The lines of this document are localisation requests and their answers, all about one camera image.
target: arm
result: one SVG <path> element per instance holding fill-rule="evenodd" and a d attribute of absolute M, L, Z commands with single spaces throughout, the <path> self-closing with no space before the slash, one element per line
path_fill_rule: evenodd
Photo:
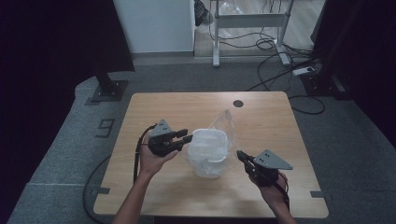
<path fill-rule="evenodd" d="M 288 181 L 286 176 L 282 173 L 279 173 L 279 179 L 276 181 L 277 184 L 284 189 L 286 187 L 286 181 Z M 282 193 L 276 187 L 259 187 L 259 190 L 262 194 L 262 198 L 266 203 L 268 203 L 271 210 L 274 212 L 279 224 L 297 223 L 294 217 L 291 216 L 291 213 L 283 199 Z"/>
<path fill-rule="evenodd" d="M 161 170 L 167 161 L 172 160 L 177 154 L 177 150 L 175 150 L 165 157 L 158 157 L 149 150 L 147 146 L 148 141 L 149 138 L 146 135 L 140 152 L 139 175 L 116 214 L 113 224 L 138 223 L 146 190 L 151 178 Z"/>

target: power strip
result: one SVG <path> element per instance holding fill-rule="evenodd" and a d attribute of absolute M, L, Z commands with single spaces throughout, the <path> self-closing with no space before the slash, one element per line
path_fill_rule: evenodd
<path fill-rule="evenodd" d="M 296 69 L 292 73 L 294 76 L 314 75 L 315 69 L 313 67 L 309 66 L 309 67 L 305 67 L 305 68 Z"/>

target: white wall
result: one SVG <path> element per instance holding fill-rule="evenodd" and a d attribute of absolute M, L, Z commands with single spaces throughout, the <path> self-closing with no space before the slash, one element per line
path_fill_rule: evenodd
<path fill-rule="evenodd" d="M 193 52 L 193 0 L 114 0 L 131 53 Z"/>

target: gray carpet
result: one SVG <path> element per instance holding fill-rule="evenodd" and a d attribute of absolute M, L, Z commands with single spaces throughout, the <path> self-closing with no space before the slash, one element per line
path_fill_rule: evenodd
<path fill-rule="evenodd" d="M 97 86 L 96 79 L 84 81 L 76 87 L 69 115 L 8 223 L 94 223 L 84 212 L 82 191 L 93 169 L 111 154 L 135 92 L 245 91 L 260 82 L 258 64 L 223 63 L 218 69 L 210 63 L 138 65 L 135 73 L 110 74 L 112 79 L 128 80 L 128 87 L 121 102 L 99 105 L 86 105 Z M 284 67 L 279 62 L 270 61 L 262 73 L 271 77 L 281 69 Z M 289 78 L 278 79 L 270 89 L 288 89 Z M 291 78 L 287 94 L 305 94 L 299 78 Z M 298 219 L 299 223 L 396 223 L 395 148 L 353 101 L 320 100 L 326 105 L 324 113 L 311 116 L 295 111 L 294 115 L 330 214 L 324 219 Z M 290 103 L 311 112 L 321 109 L 310 99 Z M 102 120 L 102 127 L 113 122 L 111 132 L 100 128 Z M 88 185 L 90 213 L 105 170 L 106 162 Z M 112 218 L 93 216 L 104 222 Z"/>

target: round black hole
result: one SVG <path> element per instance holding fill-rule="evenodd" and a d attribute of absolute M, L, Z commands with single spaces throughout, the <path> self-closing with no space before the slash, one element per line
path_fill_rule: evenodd
<path fill-rule="evenodd" d="M 240 100 L 236 100 L 236 101 L 233 102 L 233 105 L 235 107 L 242 107 L 244 105 L 244 103 L 242 101 L 240 101 Z"/>

